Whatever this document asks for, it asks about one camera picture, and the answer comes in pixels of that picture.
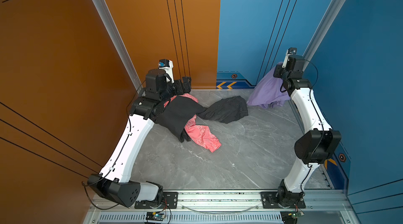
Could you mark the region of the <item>pink patterned jacket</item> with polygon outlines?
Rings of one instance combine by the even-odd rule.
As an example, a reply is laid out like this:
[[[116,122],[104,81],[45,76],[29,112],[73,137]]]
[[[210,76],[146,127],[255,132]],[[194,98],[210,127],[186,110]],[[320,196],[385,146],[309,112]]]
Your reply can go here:
[[[215,152],[221,147],[220,141],[213,133],[211,133],[211,130],[208,126],[197,124],[196,118],[197,115],[193,119],[191,119],[185,126],[185,130],[191,137],[191,141],[195,142],[199,146],[209,150],[212,153]]]

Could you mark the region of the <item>dark grey denim garment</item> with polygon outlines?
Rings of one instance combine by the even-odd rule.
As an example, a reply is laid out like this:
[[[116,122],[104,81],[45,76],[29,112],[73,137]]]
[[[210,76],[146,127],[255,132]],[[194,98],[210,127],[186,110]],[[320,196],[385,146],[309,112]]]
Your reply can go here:
[[[241,96],[221,99],[197,114],[203,120],[231,123],[248,116],[246,100]]]

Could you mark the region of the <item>purple t-shirt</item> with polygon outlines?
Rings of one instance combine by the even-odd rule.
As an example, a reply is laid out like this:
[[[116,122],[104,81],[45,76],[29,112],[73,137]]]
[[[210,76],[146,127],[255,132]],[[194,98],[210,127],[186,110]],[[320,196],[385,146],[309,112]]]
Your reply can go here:
[[[275,67],[272,68],[256,85],[248,98],[248,106],[259,106],[264,109],[282,107],[290,100],[288,93],[281,92],[283,80],[274,77]]]

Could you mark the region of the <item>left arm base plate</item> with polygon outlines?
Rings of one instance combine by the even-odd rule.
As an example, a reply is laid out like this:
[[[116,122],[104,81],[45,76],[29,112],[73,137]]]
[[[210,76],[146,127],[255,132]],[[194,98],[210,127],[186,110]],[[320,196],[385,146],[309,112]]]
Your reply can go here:
[[[169,209],[176,209],[178,203],[177,191],[164,191],[159,193],[153,201],[137,201],[134,204],[135,209],[163,209],[168,206]]]

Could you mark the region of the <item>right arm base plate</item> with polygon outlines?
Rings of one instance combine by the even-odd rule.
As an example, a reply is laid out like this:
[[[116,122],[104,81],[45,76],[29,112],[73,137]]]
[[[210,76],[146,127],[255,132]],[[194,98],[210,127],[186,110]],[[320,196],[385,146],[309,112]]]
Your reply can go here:
[[[260,193],[264,209],[304,209],[305,201],[301,193],[279,193],[274,191],[262,191]]]

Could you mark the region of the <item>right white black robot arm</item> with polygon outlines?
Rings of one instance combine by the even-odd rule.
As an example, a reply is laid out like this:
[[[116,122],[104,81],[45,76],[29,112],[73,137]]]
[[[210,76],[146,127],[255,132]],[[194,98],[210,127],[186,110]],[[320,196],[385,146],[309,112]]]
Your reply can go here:
[[[282,208],[299,208],[305,185],[313,172],[330,159],[342,135],[325,119],[315,99],[313,87],[303,77],[306,59],[286,54],[282,64],[277,64],[273,76],[282,80],[281,92],[287,92],[301,118],[304,134],[294,144],[296,161],[288,176],[281,181],[276,201]]]

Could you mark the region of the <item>black sweatshirt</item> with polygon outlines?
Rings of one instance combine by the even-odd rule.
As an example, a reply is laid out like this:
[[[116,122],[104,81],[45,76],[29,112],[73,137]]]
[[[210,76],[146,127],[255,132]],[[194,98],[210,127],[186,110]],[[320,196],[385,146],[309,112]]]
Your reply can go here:
[[[206,110],[198,100],[190,94],[173,97],[164,106],[164,111],[156,117],[155,123],[167,128],[178,140],[191,141],[185,130],[187,123],[197,114]]]

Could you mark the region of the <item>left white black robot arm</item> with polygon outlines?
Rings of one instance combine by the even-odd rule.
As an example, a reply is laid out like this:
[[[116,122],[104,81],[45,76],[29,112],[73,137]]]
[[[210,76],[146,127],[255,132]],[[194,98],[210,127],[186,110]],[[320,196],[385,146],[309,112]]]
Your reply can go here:
[[[131,181],[133,166],[140,148],[157,116],[174,97],[191,91],[191,77],[175,80],[168,68],[150,70],[145,87],[130,104],[126,128],[109,161],[97,174],[92,174],[84,189],[92,189],[101,198],[124,207],[146,202],[158,207],[163,202],[163,186],[151,182]]]

